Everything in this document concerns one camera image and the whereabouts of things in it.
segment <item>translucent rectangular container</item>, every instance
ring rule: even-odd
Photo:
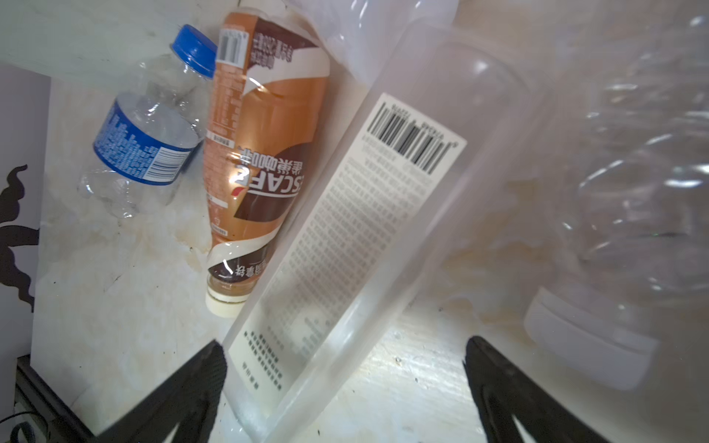
[[[317,418],[551,107],[515,58],[409,27],[224,340],[224,392],[254,442],[289,441]]]

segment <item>blue label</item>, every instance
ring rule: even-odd
[[[117,101],[94,141],[94,152],[112,170],[158,186],[175,181],[193,150],[166,145],[145,134],[128,120]]]

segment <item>gray wall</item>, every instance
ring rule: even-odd
[[[0,63],[0,192],[7,186],[8,173],[27,165],[17,177],[25,188],[19,201],[17,219],[0,223],[39,229],[42,177],[47,141],[50,78]],[[5,248],[8,235],[0,237]],[[17,246],[10,250],[15,265],[33,282],[37,271],[37,246]],[[0,263],[6,268],[7,263]],[[0,419],[13,411],[15,359],[30,351],[32,313],[30,306],[18,299],[18,289],[0,284]],[[7,426],[0,425],[0,441],[8,436]]]

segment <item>brown and orange label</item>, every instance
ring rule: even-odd
[[[298,32],[232,13],[216,61],[204,147],[210,273],[223,283],[255,281],[303,185],[329,59]]]

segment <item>table surface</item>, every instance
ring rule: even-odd
[[[562,1],[463,1],[456,24],[491,33],[512,47],[532,47],[540,41],[541,25],[549,20],[538,6],[543,3],[547,11],[554,11]],[[100,202],[84,200],[76,192],[82,165],[93,155],[91,143],[113,100],[113,92],[105,86],[118,67],[139,58],[116,51],[132,50],[133,40],[143,43],[145,39],[126,33],[119,22],[109,26],[102,20],[112,11],[119,19],[135,17],[136,11],[148,18],[160,16],[162,21],[141,18],[130,25],[146,35],[153,33],[153,39],[136,46],[139,55],[146,56],[164,52],[167,40],[183,22],[215,34],[234,5],[180,0],[159,8],[164,2],[152,0],[131,11],[117,6],[122,2],[89,6],[87,1],[62,0],[12,6],[35,23],[53,15],[61,22],[51,25],[58,30],[59,41],[78,38],[75,34],[81,30],[65,29],[67,20],[59,6],[49,3],[82,12],[89,31],[105,26],[107,33],[101,38],[127,38],[120,50],[105,44],[111,48],[103,62],[106,66],[97,61],[101,58],[96,59],[94,43],[85,48],[90,57],[76,58],[71,68],[57,55],[42,65],[35,60],[39,57],[30,60],[0,45],[0,58],[59,77],[52,81],[50,99],[32,366],[98,433],[207,342],[223,338],[232,323],[211,315],[203,301],[211,236],[201,158],[186,171],[173,203],[155,215],[118,220]],[[242,5],[270,12],[282,8],[277,0],[243,1]],[[158,13],[158,9],[169,12]],[[552,50],[540,52],[541,59],[552,56]],[[366,92],[343,68],[333,65],[316,139],[325,153],[337,145]],[[475,334],[485,334],[504,354],[515,356],[534,380],[566,399],[565,405],[606,435],[629,441],[621,421],[599,412],[594,387],[549,363],[518,321],[528,300],[522,293],[533,292],[543,275],[537,271],[548,270],[549,247],[535,240],[543,234],[524,223],[525,214],[536,211],[534,176],[534,169],[528,168],[525,175],[510,178],[496,206],[487,208],[482,226],[461,238],[459,250],[453,251],[435,285],[406,309],[297,441],[485,442],[461,364],[465,343]],[[521,235],[527,240],[519,240]],[[514,262],[517,267],[500,269],[501,262]],[[519,298],[499,296],[516,291]],[[232,442],[243,437],[223,399],[211,440]],[[647,435],[643,438],[639,441],[653,441]]]

